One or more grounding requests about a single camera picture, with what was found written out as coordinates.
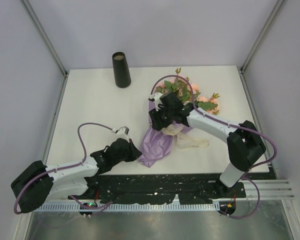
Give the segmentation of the pink flower bunch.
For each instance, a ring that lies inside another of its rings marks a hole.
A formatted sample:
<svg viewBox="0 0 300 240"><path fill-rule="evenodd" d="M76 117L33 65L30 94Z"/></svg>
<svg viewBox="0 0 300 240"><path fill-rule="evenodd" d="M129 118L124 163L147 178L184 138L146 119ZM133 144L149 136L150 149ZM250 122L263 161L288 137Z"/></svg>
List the pink flower bunch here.
<svg viewBox="0 0 300 240"><path fill-rule="evenodd" d="M175 75L178 77L168 77L158 82L153 92L162 94L175 93L184 105L194 100L199 108L212 115L218 115L220 113L219 93L213 93L210 98L203 96L200 88L196 84L191 83L189 77L182 76L181 71L182 68L179 67L175 70Z"/></svg>

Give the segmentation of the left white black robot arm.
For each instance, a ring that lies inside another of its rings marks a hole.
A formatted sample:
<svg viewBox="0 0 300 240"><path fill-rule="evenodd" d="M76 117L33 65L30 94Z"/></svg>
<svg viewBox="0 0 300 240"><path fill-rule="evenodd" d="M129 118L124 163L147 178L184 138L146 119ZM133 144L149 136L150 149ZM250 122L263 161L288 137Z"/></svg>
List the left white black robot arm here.
<svg viewBox="0 0 300 240"><path fill-rule="evenodd" d="M92 152L83 163L47 166L35 161L10 185L16 197L14 212L30 213L47 201L70 196L92 199L97 193L95 176L109 172L121 162L133 162L141 155L131 139L118 138L104 149Z"/></svg>

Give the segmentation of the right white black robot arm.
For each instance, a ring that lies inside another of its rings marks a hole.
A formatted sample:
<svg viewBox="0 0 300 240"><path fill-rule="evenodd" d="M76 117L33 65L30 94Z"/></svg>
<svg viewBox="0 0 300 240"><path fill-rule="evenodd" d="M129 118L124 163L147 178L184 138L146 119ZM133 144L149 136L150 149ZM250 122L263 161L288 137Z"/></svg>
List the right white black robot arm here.
<svg viewBox="0 0 300 240"><path fill-rule="evenodd" d="M229 164L215 183L221 197L228 197L234 192L234 185L266 151L251 121L235 123L213 117L191 102L183 104L173 92L152 94L148 101L154 104L148 112L154 130L161 131L177 123L202 130L227 145Z"/></svg>

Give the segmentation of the purple wrapping paper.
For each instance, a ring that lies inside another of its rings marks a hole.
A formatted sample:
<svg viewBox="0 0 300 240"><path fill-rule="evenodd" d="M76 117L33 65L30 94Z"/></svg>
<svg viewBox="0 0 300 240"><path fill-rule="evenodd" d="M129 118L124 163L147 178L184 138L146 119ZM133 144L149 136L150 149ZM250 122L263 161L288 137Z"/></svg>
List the purple wrapping paper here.
<svg viewBox="0 0 300 240"><path fill-rule="evenodd" d="M174 136L162 133L152 128L152 120L148 115L149 127L139 145L142 155L138 162L151 168L157 161L168 156L172 151Z"/></svg>

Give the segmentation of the cream gold-lettered ribbon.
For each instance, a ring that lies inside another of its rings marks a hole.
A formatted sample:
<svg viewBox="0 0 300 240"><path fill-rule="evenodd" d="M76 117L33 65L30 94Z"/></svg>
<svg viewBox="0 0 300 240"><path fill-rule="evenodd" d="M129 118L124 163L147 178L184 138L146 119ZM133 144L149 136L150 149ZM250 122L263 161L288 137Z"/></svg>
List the cream gold-lettered ribbon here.
<svg viewBox="0 0 300 240"><path fill-rule="evenodd" d="M173 124L161 130L164 135L171 136L174 139L175 146L180 150L209 147L210 143L207 139L189 136L184 131L188 132L185 126L176 126Z"/></svg>

